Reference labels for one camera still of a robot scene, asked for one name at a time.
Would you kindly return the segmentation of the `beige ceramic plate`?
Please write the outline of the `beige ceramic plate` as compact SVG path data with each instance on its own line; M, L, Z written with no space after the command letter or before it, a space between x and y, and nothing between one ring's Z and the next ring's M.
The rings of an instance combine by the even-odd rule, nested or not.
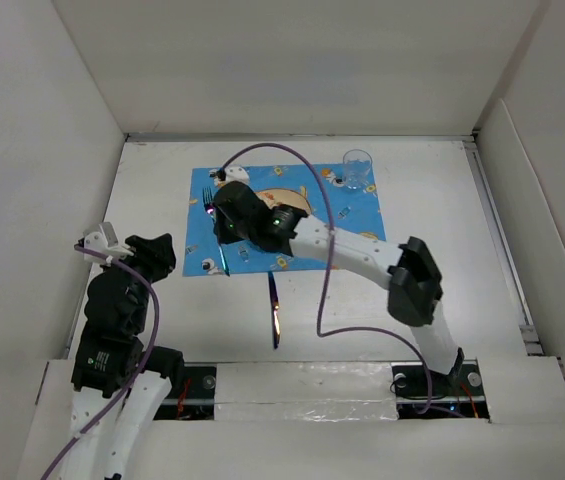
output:
M313 213L312 207L307 198L295 190L269 188L256 191L256 195L259 199L264 201L270 209L279 205L290 205L305 211L308 215Z

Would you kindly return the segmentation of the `iridescent fork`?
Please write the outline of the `iridescent fork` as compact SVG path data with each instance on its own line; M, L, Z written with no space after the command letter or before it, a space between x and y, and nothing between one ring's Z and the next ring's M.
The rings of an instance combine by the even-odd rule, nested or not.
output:
M204 209L205 209L207 215L211 218L212 223L213 223L213 227L216 227L216 223L217 223L216 210L215 210L215 206L213 204L213 195L212 195L212 191L211 191L210 187L204 187L203 188L202 198L203 198L203 203L204 203ZM230 269L229 269L229 265L228 265L223 247L220 243L218 235L215 234L215 236L216 236L216 243L218 245L218 250L219 250L219 254L220 254L223 272L226 276L230 276Z

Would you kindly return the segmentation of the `iridescent table knife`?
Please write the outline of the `iridescent table knife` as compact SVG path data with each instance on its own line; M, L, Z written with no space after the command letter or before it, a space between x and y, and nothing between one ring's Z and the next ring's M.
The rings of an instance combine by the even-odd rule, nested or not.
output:
M281 328L279 322L279 297L275 277L272 271L267 273L270 309L271 309L271 324L272 324L272 341L273 349L277 350L281 340Z

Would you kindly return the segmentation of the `blue space-print cloth placemat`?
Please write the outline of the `blue space-print cloth placemat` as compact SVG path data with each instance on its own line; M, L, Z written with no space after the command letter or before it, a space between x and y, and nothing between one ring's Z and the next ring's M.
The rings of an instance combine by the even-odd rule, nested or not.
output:
M295 190L309 201L314 215L327 220L323 197L312 174L304 165L242 166L250 176L248 184L256 191L269 188ZM215 193L219 187L209 176L212 169L195 168L191 175L191 189L187 217L183 275L195 277L223 272L218 245L212 233L212 221L207 215L202 198L204 187ZM365 237L384 240L385 229L373 174L367 177L364 188L353 190L342 184L343 165L319 164L316 170L326 187L335 223L338 227ZM263 252L246 241L223 246L231 274L266 273L268 271L321 270L324 265L310 259L294 259L288 255Z

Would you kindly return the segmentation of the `clear plastic cup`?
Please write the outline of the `clear plastic cup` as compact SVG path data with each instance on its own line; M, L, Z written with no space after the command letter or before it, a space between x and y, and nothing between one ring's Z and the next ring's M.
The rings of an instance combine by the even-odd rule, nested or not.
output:
M342 179L344 185L353 190L364 188L372 168L373 159L361 149L352 149L343 155Z

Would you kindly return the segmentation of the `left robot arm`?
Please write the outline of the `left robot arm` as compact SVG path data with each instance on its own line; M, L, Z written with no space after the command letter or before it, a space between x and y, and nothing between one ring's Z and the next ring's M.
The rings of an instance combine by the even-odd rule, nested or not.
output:
M176 266L170 234L119 241L109 223L76 246L102 271L87 287L74 357L70 439L54 465L61 479L127 479L142 436L166 397L184 387L178 350L140 339L160 305L153 288Z

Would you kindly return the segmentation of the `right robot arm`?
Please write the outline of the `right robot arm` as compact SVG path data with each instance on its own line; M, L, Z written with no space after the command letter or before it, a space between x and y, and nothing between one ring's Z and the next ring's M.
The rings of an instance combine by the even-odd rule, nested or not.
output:
M390 244L331 227L291 205L269 207L238 181L221 187L212 205L222 244L244 240L267 253L324 262L386 290L389 315L410 328L427 364L427 387L445 394L459 384L463 352L444 316L442 274L423 240Z

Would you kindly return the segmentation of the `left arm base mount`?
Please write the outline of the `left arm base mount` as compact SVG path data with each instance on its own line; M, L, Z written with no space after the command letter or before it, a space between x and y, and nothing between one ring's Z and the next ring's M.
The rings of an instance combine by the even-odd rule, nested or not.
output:
M186 364L154 415L155 421L205 421L214 419L217 366Z

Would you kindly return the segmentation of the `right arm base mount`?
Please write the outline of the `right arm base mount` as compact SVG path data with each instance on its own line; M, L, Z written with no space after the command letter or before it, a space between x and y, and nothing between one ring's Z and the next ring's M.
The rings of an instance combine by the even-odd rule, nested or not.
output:
M390 391L396 397L399 420L490 418L482 375L476 362L465 362L455 379L432 373L431 405L420 414L428 400L424 369L416 362L391 365Z

